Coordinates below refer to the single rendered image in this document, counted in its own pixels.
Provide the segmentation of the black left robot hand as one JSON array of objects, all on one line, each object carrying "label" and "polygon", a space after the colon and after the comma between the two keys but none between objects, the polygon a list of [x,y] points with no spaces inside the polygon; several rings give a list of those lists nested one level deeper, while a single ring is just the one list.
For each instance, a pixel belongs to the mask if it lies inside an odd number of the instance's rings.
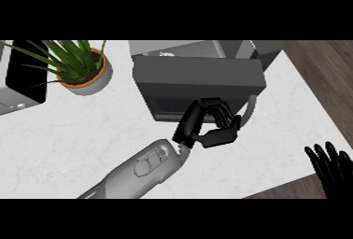
[{"label": "black left robot hand", "polygon": [[[217,128],[199,134],[204,117],[211,115]],[[173,141],[192,149],[195,142],[204,148],[217,147],[236,141],[240,125],[240,115],[235,115],[226,102],[217,98],[201,98],[189,105],[178,125]]]}]

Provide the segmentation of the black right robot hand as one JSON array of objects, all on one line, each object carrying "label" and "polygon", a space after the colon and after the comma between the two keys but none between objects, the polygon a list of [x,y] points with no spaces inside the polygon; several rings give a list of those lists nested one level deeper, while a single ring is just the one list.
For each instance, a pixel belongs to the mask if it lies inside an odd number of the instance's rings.
[{"label": "black right robot hand", "polygon": [[325,197],[353,200],[353,160],[347,153],[336,151],[329,141],[325,148],[319,144],[305,147],[304,153],[322,182]]}]

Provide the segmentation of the dark grey microwave door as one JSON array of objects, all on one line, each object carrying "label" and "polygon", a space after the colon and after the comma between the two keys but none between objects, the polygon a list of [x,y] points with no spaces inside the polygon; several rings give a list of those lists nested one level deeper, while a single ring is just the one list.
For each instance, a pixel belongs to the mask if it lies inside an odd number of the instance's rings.
[{"label": "dark grey microwave door", "polygon": [[133,79],[155,121],[178,122],[190,103],[220,97],[237,114],[266,88],[255,59],[133,57]]}]

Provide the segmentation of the grey microwave body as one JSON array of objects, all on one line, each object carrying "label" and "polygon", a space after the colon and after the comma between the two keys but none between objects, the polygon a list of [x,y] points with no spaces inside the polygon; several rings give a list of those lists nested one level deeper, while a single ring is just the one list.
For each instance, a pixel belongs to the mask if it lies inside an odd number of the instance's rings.
[{"label": "grey microwave body", "polygon": [[131,55],[257,59],[263,70],[282,50],[279,40],[130,40],[128,45]]}]

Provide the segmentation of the green potted plant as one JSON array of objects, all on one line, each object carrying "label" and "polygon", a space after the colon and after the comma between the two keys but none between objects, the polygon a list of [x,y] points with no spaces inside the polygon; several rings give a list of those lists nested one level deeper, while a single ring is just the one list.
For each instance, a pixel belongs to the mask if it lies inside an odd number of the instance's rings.
[{"label": "green potted plant", "polygon": [[99,93],[108,86],[113,69],[105,54],[106,42],[100,49],[90,45],[88,40],[26,40],[23,47],[0,41],[0,46],[13,49],[41,64],[23,63],[25,67],[44,70],[56,75],[56,80],[47,84],[59,83],[68,91],[78,96]]}]

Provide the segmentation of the grey and black appliance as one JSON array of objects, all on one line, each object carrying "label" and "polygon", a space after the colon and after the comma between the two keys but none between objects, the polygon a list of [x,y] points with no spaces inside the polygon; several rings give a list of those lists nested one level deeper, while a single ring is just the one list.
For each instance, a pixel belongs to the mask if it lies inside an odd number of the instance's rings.
[{"label": "grey and black appliance", "polygon": [[47,98],[48,65],[0,42],[0,116],[40,105]]}]

